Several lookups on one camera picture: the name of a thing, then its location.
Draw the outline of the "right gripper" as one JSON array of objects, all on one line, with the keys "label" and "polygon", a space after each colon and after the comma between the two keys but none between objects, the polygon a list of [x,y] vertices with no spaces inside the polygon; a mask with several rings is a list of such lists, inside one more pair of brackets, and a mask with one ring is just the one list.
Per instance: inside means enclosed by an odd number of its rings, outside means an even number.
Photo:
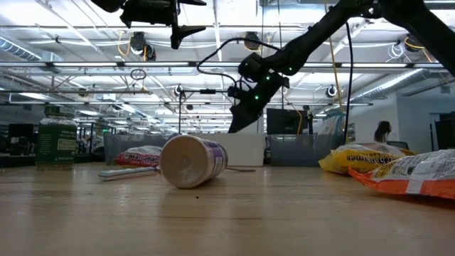
[{"label": "right gripper", "polygon": [[228,96],[239,100],[238,103],[230,108],[232,122],[228,132],[237,133],[256,122],[263,114],[264,107],[270,102],[271,98],[281,87],[289,88],[289,79],[279,73],[268,73],[260,78],[254,87],[249,90],[241,88],[239,85],[229,87]]}]

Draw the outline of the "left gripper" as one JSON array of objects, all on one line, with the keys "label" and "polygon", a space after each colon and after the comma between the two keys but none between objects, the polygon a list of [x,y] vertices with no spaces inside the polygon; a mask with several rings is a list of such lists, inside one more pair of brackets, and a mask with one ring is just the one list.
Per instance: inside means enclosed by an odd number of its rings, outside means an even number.
[{"label": "left gripper", "polygon": [[[128,0],[123,5],[120,20],[132,27],[133,22],[162,24],[172,26],[178,15],[178,3],[194,6],[206,6],[203,0]],[[171,34],[171,47],[177,50],[182,40],[194,33],[204,31],[205,26],[173,26]]]}]

